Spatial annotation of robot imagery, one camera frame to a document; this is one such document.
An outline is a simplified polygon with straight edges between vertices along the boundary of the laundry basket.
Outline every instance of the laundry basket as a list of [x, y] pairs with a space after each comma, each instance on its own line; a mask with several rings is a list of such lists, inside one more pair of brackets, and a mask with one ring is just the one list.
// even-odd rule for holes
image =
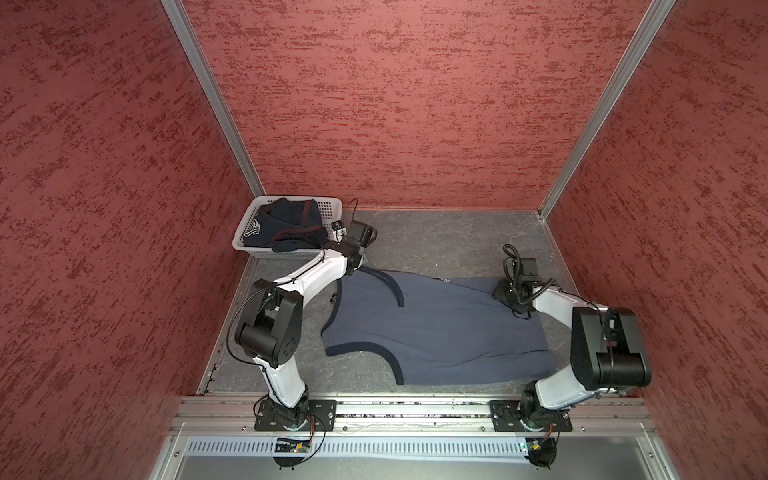
[[263, 195], [256, 197], [250, 203], [248, 210], [246, 210], [243, 219], [240, 221], [240, 225], [235, 230], [235, 237], [232, 239], [232, 247], [235, 250], [242, 250], [248, 252], [252, 257], [256, 258], [298, 258], [304, 260], [311, 260], [316, 257], [320, 250], [310, 248], [299, 248], [293, 252], [273, 252], [269, 247], [246, 247], [243, 243], [243, 232], [248, 228], [252, 228], [256, 222], [256, 216], [259, 213], [259, 207], [266, 204], [271, 204], [275, 200], [280, 198], [286, 198], [291, 201], [304, 201], [314, 200], [317, 202], [317, 206], [320, 207], [320, 216], [323, 218], [323, 226], [328, 230], [328, 238], [333, 238], [333, 229], [331, 223], [337, 220], [341, 220], [342, 203], [338, 198], [332, 197], [289, 197], [287, 195]]

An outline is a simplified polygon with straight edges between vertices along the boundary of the side wall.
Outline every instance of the side wall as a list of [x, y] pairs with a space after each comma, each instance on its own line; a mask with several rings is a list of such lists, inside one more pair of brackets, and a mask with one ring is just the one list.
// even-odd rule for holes
[[535, 210], [650, 0], [188, 0], [266, 190]]
[[0, 27], [0, 476], [144, 480], [250, 191], [159, 1], [5, 2]]
[[768, 4], [678, 0], [549, 218], [641, 318], [684, 478], [768, 475], [767, 131]]

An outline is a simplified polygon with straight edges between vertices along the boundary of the white plastic basket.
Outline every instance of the white plastic basket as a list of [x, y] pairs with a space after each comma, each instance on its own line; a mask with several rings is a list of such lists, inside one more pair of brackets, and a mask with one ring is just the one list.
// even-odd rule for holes
[[275, 200], [280, 198], [286, 198], [291, 201], [302, 200], [314, 200], [317, 202], [317, 206], [320, 207], [320, 216], [323, 218], [323, 226], [328, 230], [329, 240], [333, 239], [333, 229], [331, 223], [337, 220], [341, 220], [342, 203], [338, 198], [332, 197], [290, 197], [287, 195], [263, 195], [256, 197], [250, 203], [248, 210], [245, 211], [243, 219], [240, 221], [240, 225], [235, 230], [235, 237], [232, 239], [232, 247], [235, 250], [242, 250], [248, 252], [252, 257], [256, 258], [300, 258], [304, 260], [311, 260], [316, 257], [320, 250], [299, 248], [293, 252], [273, 252], [271, 248], [265, 247], [246, 247], [243, 243], [243, 232], [248, 227], [252, 227], [256, 222], [256, 216], [259, 212], [259, 207], [266, 204], [271, 204]]

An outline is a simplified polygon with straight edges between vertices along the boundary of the wall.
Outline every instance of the wall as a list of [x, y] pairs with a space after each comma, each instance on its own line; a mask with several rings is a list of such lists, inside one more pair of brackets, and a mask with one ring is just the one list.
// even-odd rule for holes
[[535, 210], [649, 0], [184, 4], [270, 194]]
[[160, 2], [5, 2], [0, 25], [0, 476], [143, 480], [250, 191]]
[[684, 478], [768, 477], [767, 112], [768, 4], [678, 0], [549, 218], [639, 315]]

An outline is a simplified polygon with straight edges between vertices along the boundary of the red wall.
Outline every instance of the red wall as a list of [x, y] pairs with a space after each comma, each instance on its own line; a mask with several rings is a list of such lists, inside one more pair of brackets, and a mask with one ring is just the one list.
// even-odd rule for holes
[[188, 0], [266, 190], [535, 210], [649, 0]]
[[768, 3], [678, 0], [549, 220], [684, 478], [768, 477], [767, 112]]
[[157, 0], [0, 7], [0, 476], [138, 478], [250, 197]]

